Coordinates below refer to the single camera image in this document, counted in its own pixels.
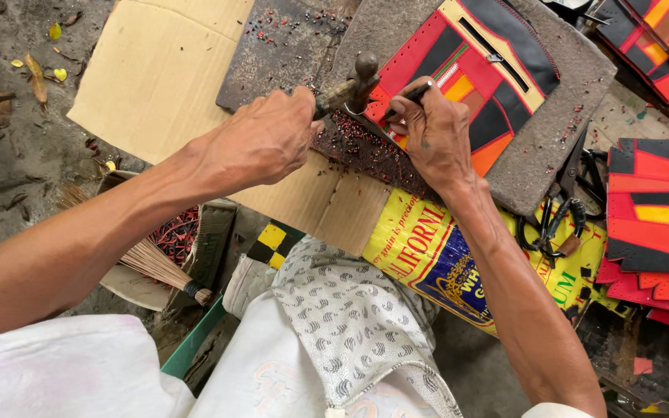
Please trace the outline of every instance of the broom bristles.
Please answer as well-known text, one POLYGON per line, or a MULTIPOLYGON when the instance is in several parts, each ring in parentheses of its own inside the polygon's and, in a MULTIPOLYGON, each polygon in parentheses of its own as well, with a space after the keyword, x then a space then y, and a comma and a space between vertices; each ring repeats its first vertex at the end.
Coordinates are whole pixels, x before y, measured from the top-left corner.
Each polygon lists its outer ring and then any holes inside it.
MULTIPOLYGON (((91 199, 81 187, 73 182, 63 182, 60 189, 61 199, 58 202, 58 207, 64 210, 91 199)), ((192 280, 148 238, 142 239, 133 248, 129 249, 120 258, 120 262, 139 273, 161 280, 179 290, 184 290, 185 285, 192 280)), ((195 300, 200 305, 205 306, 210 301, 210 296, 210 290, 201 289, 196 292, 195 300)))

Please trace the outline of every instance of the pen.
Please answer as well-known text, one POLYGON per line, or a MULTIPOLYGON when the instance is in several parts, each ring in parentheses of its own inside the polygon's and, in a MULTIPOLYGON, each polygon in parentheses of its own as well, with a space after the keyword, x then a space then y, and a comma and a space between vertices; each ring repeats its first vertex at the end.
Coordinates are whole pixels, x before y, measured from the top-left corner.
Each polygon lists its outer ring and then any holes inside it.
MULTIPOLYGON (((415 103, 419 103, 419 100, 422 99, 422 96, 425 94, 425 91, 427 91, 430 87, 432 87, 433 84, 435 84, 435 82, 428 81, 424 83, 422 86, 418 87, 417 89, 410 91, 404 97, 408 100, 414 101, 415 103)), ((386 113, 384 113, 384 117, 381 118, 381 120, 386 120, 394 115, 396 115, 394 109, 389 109, 386 113)))

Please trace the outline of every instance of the hammer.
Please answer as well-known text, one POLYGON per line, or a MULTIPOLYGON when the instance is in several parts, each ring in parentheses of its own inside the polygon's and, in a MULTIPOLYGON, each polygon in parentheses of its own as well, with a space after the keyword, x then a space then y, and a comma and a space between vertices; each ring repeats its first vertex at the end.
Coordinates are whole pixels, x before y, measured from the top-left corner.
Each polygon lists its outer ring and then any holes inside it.
POLYGON ((314 120, 324 118, 343 106, 350 115, 362 115, 368 109, 371 92, 381 81, 377 72, 376 55, 373 52, 358 53, 355 59, 355 71, 350 71, 347 81, 317 96, 314 120))

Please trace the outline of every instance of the metal hammer head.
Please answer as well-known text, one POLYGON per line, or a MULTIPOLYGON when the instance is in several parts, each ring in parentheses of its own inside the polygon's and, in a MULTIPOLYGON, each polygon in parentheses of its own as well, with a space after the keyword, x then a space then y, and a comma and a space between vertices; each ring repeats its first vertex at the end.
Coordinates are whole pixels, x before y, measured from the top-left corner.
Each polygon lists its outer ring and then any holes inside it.
POLYGON ((348 113, 360 115, 368 109, 370 94, 381 81, 377 72, 376 54, 370 51, 359 53, 355 59, 355 71, 348 75, 348 80, 355 80, 352 97, 345 102, 348 113))

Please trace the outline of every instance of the white shirt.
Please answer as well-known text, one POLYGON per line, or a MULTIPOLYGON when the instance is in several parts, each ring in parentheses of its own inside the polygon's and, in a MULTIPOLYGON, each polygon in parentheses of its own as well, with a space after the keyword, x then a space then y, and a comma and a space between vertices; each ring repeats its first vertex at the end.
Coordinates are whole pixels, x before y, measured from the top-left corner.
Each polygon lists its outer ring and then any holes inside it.
MULTIPOLYGON (((0 334, 0 416, 323 416, 327 405, 283 308, 255 299, 200 397, 159 371, 153 339, 130 315, 56 318, 0 334)), ((350 404, 348 416, 435 416, 398 371, 350 404)), ((523 418, 590 418, 539 404, 523 418)))

